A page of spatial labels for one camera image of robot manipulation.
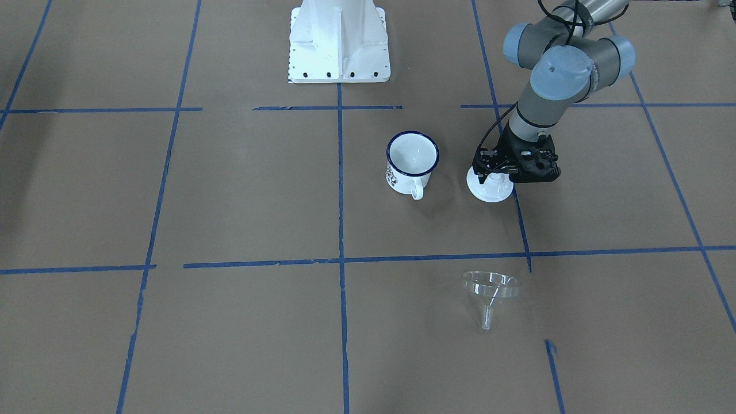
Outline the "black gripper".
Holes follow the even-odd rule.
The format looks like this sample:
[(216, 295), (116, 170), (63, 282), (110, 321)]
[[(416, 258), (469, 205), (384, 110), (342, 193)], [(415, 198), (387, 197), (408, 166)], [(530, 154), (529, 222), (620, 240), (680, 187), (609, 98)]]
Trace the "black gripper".
[(499, 173), (513, 183), (548, 183), (562, 175), (551, 136), (531, 142), (518, 138), (510, 129), (500, 135), (494, 149), (480, 146), (473, 158), (474, 181), (484, 185), (488, 175)]

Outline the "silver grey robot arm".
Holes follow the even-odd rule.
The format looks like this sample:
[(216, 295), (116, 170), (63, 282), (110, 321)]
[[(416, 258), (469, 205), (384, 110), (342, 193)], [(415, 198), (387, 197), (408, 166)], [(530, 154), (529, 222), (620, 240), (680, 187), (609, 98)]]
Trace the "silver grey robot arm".
[(612, 86), (634, 68), (634, 46), (612, 35), (589, 34), (620, 18), (628, 1), (565, 1), (535, 24), (518, 24), (504, 39), (508, 62), (531, 71), (518, 101), (505, 112), (505, 124), (493, 148), (480, 143), (471, 173), (481, 185), (492, 175), (512, 183), (546, 183), (562, 173), (552, 130), (568, 108)]

